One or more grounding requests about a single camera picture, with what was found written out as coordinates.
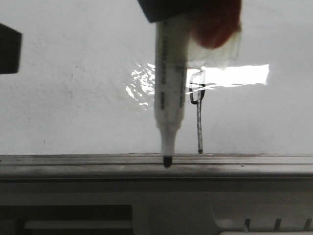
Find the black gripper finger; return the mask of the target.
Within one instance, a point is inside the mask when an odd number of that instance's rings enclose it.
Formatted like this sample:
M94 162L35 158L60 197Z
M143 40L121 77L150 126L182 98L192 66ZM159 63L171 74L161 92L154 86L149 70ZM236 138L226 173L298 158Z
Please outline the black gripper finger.
M0 73L18 73L22 48L22 34L0 24Z
M193 9L193 0L138 0L138 3L150 23L186 13Z

